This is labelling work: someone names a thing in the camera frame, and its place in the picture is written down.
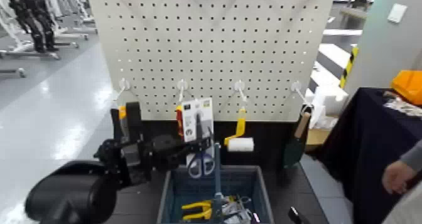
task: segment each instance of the light switch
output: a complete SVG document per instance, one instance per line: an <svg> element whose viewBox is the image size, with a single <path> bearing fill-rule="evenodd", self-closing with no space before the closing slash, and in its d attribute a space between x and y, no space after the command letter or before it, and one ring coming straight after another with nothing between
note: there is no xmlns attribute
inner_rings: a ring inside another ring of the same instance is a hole
<svg viewBox="0 0 422 224"><path fill-rule="evenodd" d="M388 16L388 20L394 22L394 23L400 23L401 18L404 15L404 12L406 12L406 9L408 7L402 4L394 4L392 6L390 15Z"/></svg>

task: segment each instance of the blue basket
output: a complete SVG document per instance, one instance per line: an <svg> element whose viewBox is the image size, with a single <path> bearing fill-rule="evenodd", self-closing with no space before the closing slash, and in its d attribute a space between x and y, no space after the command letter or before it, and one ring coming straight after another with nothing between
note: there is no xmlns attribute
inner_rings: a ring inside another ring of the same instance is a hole
<svg viewBox="0 0 422 224"><path fill-rule="evenodd" d="M245 207L256 213L262 224L274 224L261 168L258 166L222 166L221 190L225 196L250 197L252 202L245 204ZM183 223L182 205L211 200L214 194L214 173L200 179L192 179L186 168L168 171L157 224Z"/></svg>

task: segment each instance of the packaging card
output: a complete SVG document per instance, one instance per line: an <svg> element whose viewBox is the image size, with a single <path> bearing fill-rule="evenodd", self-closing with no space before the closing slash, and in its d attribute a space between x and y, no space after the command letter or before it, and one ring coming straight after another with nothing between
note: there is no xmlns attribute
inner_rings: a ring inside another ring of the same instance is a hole
<svg viewBox="0 0 422 224"><path fill-rule="evenodd" d="M212 98L195 99L181 103L181 116L183 118L183 138L185 142L194 141L197 138L197 115L201 117L202 137L208 137L214 133L214 117L212 112ZM214 147L206 151L214 157ZM193 159L194 154L186 157L186 164Z"/></svg>

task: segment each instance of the person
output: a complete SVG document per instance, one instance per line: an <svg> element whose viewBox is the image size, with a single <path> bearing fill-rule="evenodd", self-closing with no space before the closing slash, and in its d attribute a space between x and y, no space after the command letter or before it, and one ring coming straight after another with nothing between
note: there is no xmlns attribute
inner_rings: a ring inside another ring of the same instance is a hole
<svg viewBox="0 0 422 224"><path fill-rule="evenodd" d="M422 170L422 140L390 164L382 175L382 185L390 194L404 194L407 182ZM382 224L416 224L422 220L422 183L407 192L391 210Z"/></svg>
<svg viewBox="0 0 422 224"><path fill-rule="evenodd" d="M400 157L400 160L390 164L382 176L382 185L390 194L407 192L407 181L414 178L422 169L422 140Z"/></svg>

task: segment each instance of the person's hand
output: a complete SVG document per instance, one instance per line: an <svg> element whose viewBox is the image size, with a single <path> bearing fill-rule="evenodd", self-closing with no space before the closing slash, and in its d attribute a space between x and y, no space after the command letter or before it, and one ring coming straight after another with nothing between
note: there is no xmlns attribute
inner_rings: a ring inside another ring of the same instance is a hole
<svg viewBox="0 0 422 224"><path fill-rule="evenodd" d="M416 176L416 171L402 161L390 164L382 175L382 185L390 194L403 194L407 191L407 181Z"/></svg>

